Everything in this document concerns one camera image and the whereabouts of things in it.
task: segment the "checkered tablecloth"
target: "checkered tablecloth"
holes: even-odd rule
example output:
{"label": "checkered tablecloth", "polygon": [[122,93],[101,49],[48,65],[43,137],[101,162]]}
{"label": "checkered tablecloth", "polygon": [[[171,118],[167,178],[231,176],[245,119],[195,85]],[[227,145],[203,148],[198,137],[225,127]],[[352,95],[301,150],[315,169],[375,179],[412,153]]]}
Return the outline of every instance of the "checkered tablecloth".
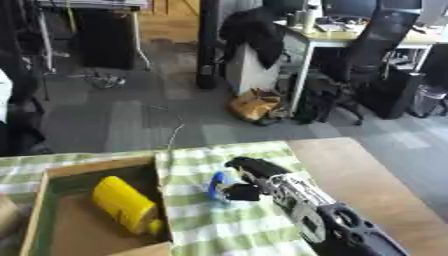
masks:
{"label": "checkered tablecloth", "polygon": [[304,171],[285,142],[176,150],[156,157],[171,232],[173,255],[315,255],[271,197],[222,204],[204,191],[216,171],[238,180],[224,163],[238,156],[264,158]]}
{"label": "checkered tablecloth", "polygon": [[[32,205],[42,172],[48,168],[154,152],[66,154],[0,159],[0,193],[22,209]],[[216,203],[204,191],[216,171],[238,180],[224,163],[237,156],[264,158],[291,171],[304,171],[285,142],[265,142],[179,149],[172,158],[156,154],[157,168],[169,225],[173,255],[300,255],[314,252],[297,227],[269,197],[260,202]],[[0,243],[0,255],[16,255],[19,239]]]}

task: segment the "office chair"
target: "office chair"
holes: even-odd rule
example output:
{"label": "office chair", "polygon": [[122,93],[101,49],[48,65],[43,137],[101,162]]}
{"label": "office chair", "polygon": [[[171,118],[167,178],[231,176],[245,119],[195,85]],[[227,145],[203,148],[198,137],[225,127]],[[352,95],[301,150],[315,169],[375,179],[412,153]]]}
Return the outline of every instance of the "office chair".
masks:
{"label": "office chair", "polygon": [[356,125],[362,125],[364,116],[359,111],[358,89],[381,78],[387,53],[406,37],[421,9],[421,0],[378,0],[372,19],[361,35],[336,56],[327,56],[320,63],[321,73],[333,85],[321,92],[327,99],[321,122],[326,122],[330,113],[340,107],[357,117]]}

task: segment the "wooden table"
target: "wooden table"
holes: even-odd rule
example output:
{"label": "wooden table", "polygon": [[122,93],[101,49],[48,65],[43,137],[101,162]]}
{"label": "wooden table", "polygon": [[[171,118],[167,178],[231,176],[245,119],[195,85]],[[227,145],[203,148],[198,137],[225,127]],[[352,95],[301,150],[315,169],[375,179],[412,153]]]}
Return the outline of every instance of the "wooden table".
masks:
{"label": "wooden table", "polygon": [[349,138],[289,142],[319,186],[396,239],[411,255],[448,255],[448,226]]}

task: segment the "computer monitor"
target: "computer monitor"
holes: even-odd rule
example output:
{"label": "computer monitor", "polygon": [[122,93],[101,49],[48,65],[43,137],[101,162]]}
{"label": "computer monitor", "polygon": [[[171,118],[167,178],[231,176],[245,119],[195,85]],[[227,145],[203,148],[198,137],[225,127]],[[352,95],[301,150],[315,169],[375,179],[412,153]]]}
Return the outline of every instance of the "computer monitor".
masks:
{"label": "computer monitor", "polygon": [[322,0],[324,16],[370,19],[377,0]]}
{"label": "computer monitor", "polygon": [[263,0],[263,6],[277,17],[285,17],[288,13],[304,10],[307,3],[308,0]]}

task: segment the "black jacket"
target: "black jacket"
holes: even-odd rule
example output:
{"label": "black jacket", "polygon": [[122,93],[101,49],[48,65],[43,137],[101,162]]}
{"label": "black jacket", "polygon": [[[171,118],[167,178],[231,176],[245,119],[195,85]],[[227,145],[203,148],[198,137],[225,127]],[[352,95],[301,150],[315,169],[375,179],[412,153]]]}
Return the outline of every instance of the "black jacket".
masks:
{"label": "black jacket", "polygon": [[274,16],[263,7],[230,15],[220,37],[226,41],[224,61],[230,61],[238,47],[248,43],[258,54],[261,65],[269,69],[283,52],[284,30],[274,24]]}

